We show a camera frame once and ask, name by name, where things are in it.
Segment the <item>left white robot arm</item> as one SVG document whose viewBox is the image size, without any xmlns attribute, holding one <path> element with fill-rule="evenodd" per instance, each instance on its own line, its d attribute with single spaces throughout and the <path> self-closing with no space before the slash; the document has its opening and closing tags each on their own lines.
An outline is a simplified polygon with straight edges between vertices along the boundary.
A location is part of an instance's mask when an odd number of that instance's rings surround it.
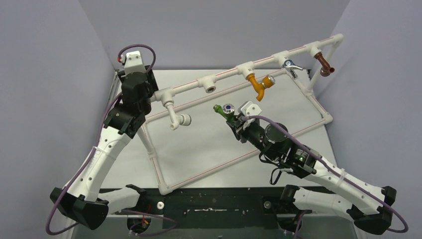
<svg viewBox="0 0 422 239">
<path fill-rule="evenodd" d="M 106 115 L 93 152 L 63 188 L 56 187 L 50 194 L 62 215 L 91 230 L 97 229 L 112 213 L 130 209 L 141 214 L 147 209 L 145 190 L 132 184 L 100 192 L 119 154 L 145 123 L 146 115 L 151 112 L 150 98 L 158 90 L 152 70 L 119 72 L 118 77 L 122 92 Z"/>
</svg>

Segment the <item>green plastic faucet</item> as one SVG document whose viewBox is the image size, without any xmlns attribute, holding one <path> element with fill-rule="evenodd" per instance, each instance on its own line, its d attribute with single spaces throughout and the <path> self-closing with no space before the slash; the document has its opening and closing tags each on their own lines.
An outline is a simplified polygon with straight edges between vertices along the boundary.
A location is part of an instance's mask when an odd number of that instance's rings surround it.
<svg viewBox="0 0 422 239">
<path fill-rule="evenodd" d="M 214 105 L 213 110 L 226 119 L 228 124 L 234 125 L 237 121 L 235 107 L 232 104 Z"/>
</svg>

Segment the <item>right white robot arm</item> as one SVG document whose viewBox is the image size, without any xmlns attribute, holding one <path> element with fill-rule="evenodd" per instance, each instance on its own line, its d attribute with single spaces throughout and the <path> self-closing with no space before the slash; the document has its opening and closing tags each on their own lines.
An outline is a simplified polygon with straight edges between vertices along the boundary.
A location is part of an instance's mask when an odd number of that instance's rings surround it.
<svg viewBox="0 0 422 239">
<path fill-rule="evenodd" d="M 260 152 L 259 160 L 272 164 L 276 171 L 319 184 L 329 190 L 321 193 L 296 185 L 286 185 L 278 202 L 287 213 L 301 211 L 335 215 L 352 222 L 359 229 L 381 235 L 390 226 L 397 191 L 365 183 L 339 169 L 311 148 L 304 150 L 272 124 L 265 128 L 259 120 L 249 126 L 240 119 L 227 120 L 235 138 L 249 142 Z"/>
</svg>

